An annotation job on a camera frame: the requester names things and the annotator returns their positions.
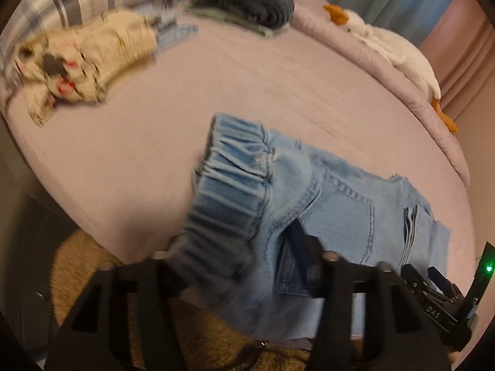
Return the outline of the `cream printed garment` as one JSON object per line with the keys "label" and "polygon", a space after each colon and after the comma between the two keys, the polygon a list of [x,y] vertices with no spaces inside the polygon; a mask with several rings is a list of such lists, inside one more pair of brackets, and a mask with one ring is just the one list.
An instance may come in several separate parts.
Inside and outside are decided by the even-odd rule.
{"label": "cream printed garment", "polygon": [[59,102],[103,102],[112,88],[152,62],[158,22],[153,14],[112,10],[85,26],[18,44],[12,64],[33,122],[43,126]]}

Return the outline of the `blue and pink curtain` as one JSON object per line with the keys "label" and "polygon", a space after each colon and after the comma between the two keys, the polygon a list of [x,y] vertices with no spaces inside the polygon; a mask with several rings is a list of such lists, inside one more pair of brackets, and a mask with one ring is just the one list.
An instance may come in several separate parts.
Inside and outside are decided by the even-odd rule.
{"label": "blue and pink curtain", "polygon": [[476,0],[327,0],[402,35],[429,59],[453,119],[494,78],[494,27]]}

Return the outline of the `brown fuzzy rug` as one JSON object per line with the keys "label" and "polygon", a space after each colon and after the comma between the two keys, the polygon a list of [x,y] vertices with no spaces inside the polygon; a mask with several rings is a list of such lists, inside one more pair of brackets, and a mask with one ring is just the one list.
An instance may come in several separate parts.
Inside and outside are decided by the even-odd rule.
{"label": "brown fuzzy rug", "polygon": [[234,332],[182,301],[168,266],[124,266],[79,230],[57,249],[51,276],[60,326],[48,370],[304,370],[307,350]]}

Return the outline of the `light blue denim pants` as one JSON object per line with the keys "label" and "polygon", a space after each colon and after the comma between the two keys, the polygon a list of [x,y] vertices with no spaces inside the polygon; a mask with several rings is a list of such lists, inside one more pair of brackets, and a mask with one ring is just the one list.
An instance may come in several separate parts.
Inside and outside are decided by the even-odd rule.
{"label": "light blue denim pants", "polygon": [[183,234],[167,261],[232,328],[269,341],[313,338],[323,302],[304,286],[284,230],[365,266],[447,269],[450,232],[401,176],[227,114],[212,120]]}

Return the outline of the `green folded cloth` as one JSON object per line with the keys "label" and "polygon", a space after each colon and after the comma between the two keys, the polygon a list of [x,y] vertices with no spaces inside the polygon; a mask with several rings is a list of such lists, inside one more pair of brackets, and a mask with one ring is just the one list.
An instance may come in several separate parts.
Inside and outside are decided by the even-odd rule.
{"label": "green folded cloth", "polygon": [[246,19],[241,19],[235,14],[229,14],[216,8],[202,8],[188,5],[184,8],[184,12],[188,14],[194,14],[199,17],[212,19],[219,23],[228,23],[230,25],[244,28],[267,39],[278,36],[279,34],[283,34],[290,29],[289,23],[286,23],[282,27],[276,29],[267,28],[260,24],[248,22]]}

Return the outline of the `dark folded jeans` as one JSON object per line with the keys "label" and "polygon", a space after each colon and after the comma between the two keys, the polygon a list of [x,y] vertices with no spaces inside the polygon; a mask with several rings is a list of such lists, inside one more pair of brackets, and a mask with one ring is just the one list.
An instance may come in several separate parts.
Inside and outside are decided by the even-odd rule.
{"label": "dark folded jeans", "polygon": [[191,8],[277,31],[290,21],[295,3],[294,0],[194,0]]}

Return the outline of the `small blue denim garment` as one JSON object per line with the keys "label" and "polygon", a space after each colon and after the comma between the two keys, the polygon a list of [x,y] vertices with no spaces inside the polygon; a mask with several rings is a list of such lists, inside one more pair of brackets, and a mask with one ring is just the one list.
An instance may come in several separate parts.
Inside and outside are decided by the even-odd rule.
{"label": "small blue denim garment", "polygon": [[165,51],[196,36],[196,25],[177,22],[177,11],[163,5],[146,2],[133,9],[146,17],[156,33],[157,52]]}

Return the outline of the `white goose plush toy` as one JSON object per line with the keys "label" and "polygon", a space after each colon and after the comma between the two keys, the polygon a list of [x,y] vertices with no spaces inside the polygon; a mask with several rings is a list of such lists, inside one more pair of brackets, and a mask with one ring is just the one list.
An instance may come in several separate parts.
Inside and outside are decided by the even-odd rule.
{"label": "white goose plush toy", "polygon": [[424,54],[400,34],[366,23],[356,12],[328,3],[323,6],[330,20],[370,49],[383,56],[416,86],[448,131],[459,132],[456,123],[441,109],[441,88],[435,72]]}

